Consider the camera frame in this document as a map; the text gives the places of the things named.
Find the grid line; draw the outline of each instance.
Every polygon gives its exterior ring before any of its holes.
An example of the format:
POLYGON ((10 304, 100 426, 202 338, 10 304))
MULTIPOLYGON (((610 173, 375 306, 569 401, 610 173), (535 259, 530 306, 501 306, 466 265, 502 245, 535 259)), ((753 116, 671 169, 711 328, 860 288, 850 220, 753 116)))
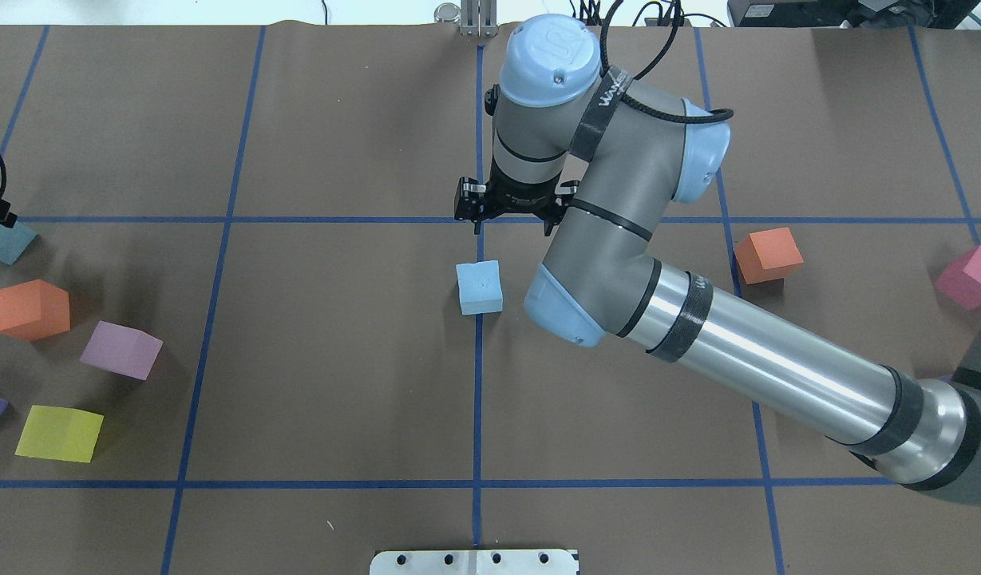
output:
POLYGON ((46 45, 46 37, 49 36, 49 26, 44 26, 40 35, 40 42, 37 43, 37 51, 33 53, 33 61, 30 62, 30 69, 26 73, 26 79, 22 82, 22 89, 18 92, 18 99, 15 101, 15 109, 11 112, 11 119, 8 120, 8 127, 4 130, 4 139, 1 140, 1 156, 8 157, 8 145, 11 143, 11 134, 15 131, 15 124, 19 114, 22 113, 22 105, 26 103, 26 95, 30 93, 30 85, 33 84, 33 76, 37 73, 37 66, 40 65, 42 49, 46 45))
MULTIPOLYGON (((476 179, 483 181, 483 49, 476 46, 476 179)), ((476 262, 483 261, 484 229, 476 236, 476 262)), ((476 316, 473 386, 473 547, 483 539, 483 314, 476 316)))
MULTIPOLYGON (((693 28, 695 36, 695 55, 699 61, 699 81, 702 83, 702 101, 706 109, 712 109, 710 105, 710 85, 706 80, 706 58, 702 51, 702 36, 699 35, 699 28, 693 28)), ((721 168, 717 168, 717 194, 721 203, 721 219, 724 224, 724 243, 728 251, 728 266, 731 270, 731 281, 734 284, 735 297, 742 297, 742 286, 738 281, 738 266, 734 258, 734 239, 731 236, 731 218, 728 212, 728 200, 724 190, 724 175, 721 168)), ((770 524, 770 540, 774 552, 774 565, 777 575, 785 575, 785 555, 781 549, 781 527, 777 523, 777 506, 774 503, 774 488, 771 484, 770 462, 767 458, 767 440, 763 430, 763 414, 760 412, 760 405, 753 401, 753 427, 756 430, 757 451, 760 458, 760 469, 763 473, 763 491, 767 500, 767 519, 770 524)))
MULTIPOLYGON (((680 489, 687 487, 843 487, 892 486, 884 477, 684 478, 684 479, 404 479, 404 480, 205 480, 186 481, 184 489, 680 489)), ((0 480, 0 489, 175 489, 178 481, 142 480, 0 480)))
POLYGON ((267 27, 259 27, 259 36, 256 40, 256 54, 252 65, 252 76, 249 79, 249 94, 246 97, 245 114, 242 117, 242 133, 239 135, 239 145, 237 156, 235 156, 235 170, 231 175, 231 193, 227 198, 227 218, 224 223, 224 230, 220 236, 220 249, 217 251, 216 271, 213 274, 213 289, 210 292, 210 306, 206 313, 206 327, 203 330, 203 345, 199 353, 199 366, 196 372, 196 383, 192 392, 192 401, 188 407, 188 424, 184 433, 184 444, 181 447, 181 462, 179 473, 177 473, 177 485, 174 488, 174 502, 172 503, 172 514, 168 525, 168 539, 164 545, 163 561, 161 562, 161 575, 168 575, 170 571, 170 561, 174 552, 174 537, 177 532, 177 522, 181 513, 181 498, 184 496, 184 480, 188 473, 188 456, 192 452, 192 439, 196 429, 196 416, 199 412, 199 399, 203 389, 203 376, 206 372, 206 360, 210 349, 210 339, 213 335, 213 319, 216 317, 217 299, 220 297, 220 280, 224 273, 224 258, 227 255, 227 241, 231 237, 231 221, 235 214, 235 201, 238 200, 239 179, 242 176, 242 159, 245 154, 245 142, 249 138, 249 124, 252 120, 252 103, 256 95, 256 81, 259 77, 259 63, 263 59, 263 43, 267 39, 267 27))
MULTIPOLYGON (((723 176, 718 192, 724 186, 723 176)), ((19 216, 26 223, 53 224, 453 224, 472 225, 438 216, 19 216)), ((981 218, 875 218, 818 216, 665 216, 662 224, 885 224, 885 225, 968 225, 981 224, 981 218)), ((537 224, 537 218, 505 217, 487 220, 483 225, 537 224)))
MULTIPOLYGON (((826 486, 887 486, 894 485, 883 477, 840 477, 840 478, 774 478, 771 477, 769 462, 767 458, 766 443, 763 430, 763 419, 759 405, 753 403, 754 423, 757 434, 759 458, 761 463, 761 474, 763 477, 755 479, 557 479, 557 480, 484 480, 482 477, 482 335, 483 335, 483 316, 476 317, 476 338, 474 350, 474 445, 473 445, 473 479, 470 480, 374 480, 374 481, 187 481, 188 455, 191 450, 192 436, 195 428, 196 412, 198 411, 199 396, 203 382, 206 365, 206 355, 208 352, 210 336, 212 336, 212 320, 216 313, 217 298, 220 293, 220 278, 223 275, 223 262, 227 251, 227 241, 230 237, 231 226, 234 224, 254 224, 254 223, 314 223, 314 224, 338 224, 338 223, 374 223, 374 224, 458 224, 453 218, 449 217, 365 217, 365 216, 235 216, 235 200, 239 185, 239 174, 241 173, 242 160, 245 153, 246 138, 248 136, 249 123, 252 112, 252 102, 260 67, 261 56, 263 56, 263 43, 265 37, 265 26, 260 26, 257 41, 256 55, 253 66, 252 77, 250 80, 249 95, 245 116, 243 120, 242 134, 239 139, 237 157, 235 158, 235 170, 232 174, 231 192, 228 196, 227 214, 224 216, 30 216, 20 218, 25 222, 37 223, 210 223, 223 224, 223 235, 221 236, 219 259, 217 259, 216 273, 214 274, 214 284, 212 290, 212 301, 210 301, 207 313, 207 322, 204 330, 199 371, 193 392, 192 404, 190 406, 190 416, 188 416, 188 426, 186 439, 184 440, 183 456, 181 456, 179 479, 175 481, 142 481, 142 480, 0 480, 0 489, 174 489, 176 496, 172 505, 172 521, 168 528, 168 542, 165 546, 164 561, 161 568, 162 573, 167 573, 169 569, 170 557, 172 557, 174 537, 176 537, 177 519, 179 519, 181 494, 184 489, 195 490, 221 490, 221 489, 300 489, 300 490, 321 490, 321 489, 472 489, 473 492, 473 540, 474 546, 480 544, 482 535, 481 526, 481 490, 483 488, 494 489, 618 489, 618 488, 757 488, 763 487, 767 499, 768 519, 770 521, 771 538, 774 545, 775 561, 779 575, 783 575, 781 538, 777 524, 777 514, 774 505, 773 488, 778 487, 826 487, 826 486)), ((695 42, 697 42, 697 55, 699 73, 701 74, 702 93, 706 107, 710 108, 710 91, 706 80, 706 63, 704 50, 702 50, 702 37, 698 30, 694 30, 695 42)), ((20 91, 15 109, 2 139, 2 150, 7 153, 7 147, 13 133, 20 110, 30 83, 33 80, 35 70, 40 61, 42 51, 45 47, 46 38, 49 36, 49 26, 44 26, 37 50, 35 50, 33 61, 20 91)), ((950 174, 956 193, 959 197, 964 217, 962 218, 834 218, 834 217, 734 217, 728 211, 727 197, 723 182, 722 172, 717 173, 718 196, 721 205, 720 217, 667 217, 662 219, 666 224, 695 223, 695 224, 722 224, 725 233, 725 243, 730 258, 730 269, 732 281, 734 282, 735 295, 742 297, 741 287, 739 287, 738 270, 734 261, 734 240, 731 236, 732 223, 806 223, 806 224, 890 224, 890 225, 927 225, 927 224, 954 224, 967 225, 971 232, 972 239, 979 243, 979 236, 975 225, 981 223, 981 218, 974 218, 969 210, 968 202, 961 185, 960 178, 955 168, 953 156, 947 139, 940 126, 938 114, 931 91, 929 91, 927 74, 924 70, 924 63, 920 56, 920 47, 913 28, 909 28, 909 37, 913 48, 913 54, 920 72, 924 96, 927 99, 929 113, 938 133, 943 154, 947 160, 950 174)), ((477 46, 476 51, 476 142, 475 153, 477 162, 477 178, 483 181, 483 119, 482 119, 482 73, 483 73, 483 45, 477 46)), ((489 225, 497 224, 540 224, 536 218, 502 218, 493 222, 486 222, 489 225)), ((483 261, 485 250, 484 234, 477 236, 477 260, 483 261)))
POLYGON ((972 243, 979 245, 979 234, 976 232, 976 224, 972 219, 972 211, 969 210, 969 203, 965 197, 965 190, 962 188, 962 180, 958 177, 958 169, 955 168, 954 157, 951 156, 951 147, 947 145, 947 138, 943 134, 943 127, 940 126, 940 119, 934 105, 934 95, 931 94, 931 85, 927 81, 927 70, 924 68, 924 58, 920 55, 920 43, 916 40, 916 30, 909 26, 909 42, 912 43, 912 55, 916 59, 916 69, 920 71, 920 83, 924 87, 924 97, 927 98, 927 108, 931 113, 931 120, 934 121, 934 129, 938 134, 940 148, 943 150, 943 158, 947 161, 947 170, 951 174, 951 181, 955 185, 955 193, 958 194, 958 203, 962 205, 962 212, 965 214, 965 221, 969 225, 969 236, 972 236, 972 243))

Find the black tape band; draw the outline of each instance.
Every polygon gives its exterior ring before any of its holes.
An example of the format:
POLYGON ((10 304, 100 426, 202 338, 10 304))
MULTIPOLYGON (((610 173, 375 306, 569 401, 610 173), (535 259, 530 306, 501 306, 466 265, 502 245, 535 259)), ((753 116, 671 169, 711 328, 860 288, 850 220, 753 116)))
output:
POLYGON ((668 335, 664 335, 657 347, 647 351, 667 363, 679 361, 692 342, 699 337, 706 317, 710 315, 710 305, 714 302, 714 285, 704 276, 688 272, 688 294, 679 310, 675 323, 668 335))
POLYGON ((654 271, 650 273, 650 283, 647 284, 647 289, 643 292, 643 298, 639 300, 639 306, 636 306, 635 313, 629 318, 625 327, 622 327, 621 331, 618 331, 619 338, 624 338, 625 335, 631 334, 632 328, 643 319, 643 313, 647 310, 647 306, 650 305, 650 298, 654 295, 659 278, 661 278, 661 262, 654 260, 654 271))
POLYGON ((508 147, 508 145, 506 145, 506 143, 504 143, 504 138, 501 138, 500 137, 500 134, 497 134, 495 136, 497 138, 497 141, 500 142, 500 146, 501 147, 504 147, 504 149, 506 150, 506 152, 511 153, 512 156, 514 156, 514 157, 518 157, 519 160, 522 160, 522 161, 531 161, 533 164, 546 164, 546 163, 548 163, 548 161, 554 161, 554 160, 559 159, 559 157, 564 156, 564 154, 566 153, 564 150, 560 150, 560 152, 558 152, 556 154, 553 154, 553 156, 551 156, 551 157, 528 157, 528 156, 523 156, 523 154, 520 154, 518 152, 515 152, 515 150, 511 149, 511 147, 508 147))
POLYGON ((578 197, 575 197, 569 206, 572 208, 578 208, 583 212, 589 212, 589 214, 595 215, 597 218, 604 218, 608 222, 613 223, 615 226, 623 227, 646 241, 650 241, 650 238, 654 236, 653 232, 650 232, 650 230, 633 222, 632 220, 622 218, 614 212, 604 210, 604 208, 596 206, 596 204, 590 204, 588 201, 579 200, 578 197))
POLYGON ((606 75, 596 86, 593 98, 586 105, 585 112, 582 112, 579 127, 572 136, 572 142, 568 146, 568 152, 572 156, 578 157, 579 160, 593 160, 596 146, 600 145, 603 132, 607 131, 607 124, 611 123, 621 97, 631 85, 631 73, 615 65, 607 69, 606 75))
POLYGON ((954 375, 951 376, 951 381, 962 383, 966 387, 981 391, 981 372, 975 369, 969 369, 967 367, 955 369, 954 375))
POLYGON ((875 458, 898 448, 912 437, 924 414, 924 389, 920 384, 888 365, 884 365, 884 369, 895 379, 895 405, 888 421, 873 437, 860 443, 841 443, 853 454, 875 458))
POLYGON ((975 459, 976 451, 979 450, 979 440, 981 439, 981 414, 976 401, 969 397, 968 393, 955 388, 962 404, 965 406, 965 434, 962 436, 962 443, 958 446, 958 451, 952 456, 947 465, 934 474, 934 477, 924 479, 917 483, 903 484, 913 491, 931 491, 939 489, 958 479, 958 477, 969 467, 972 459, 975 459))

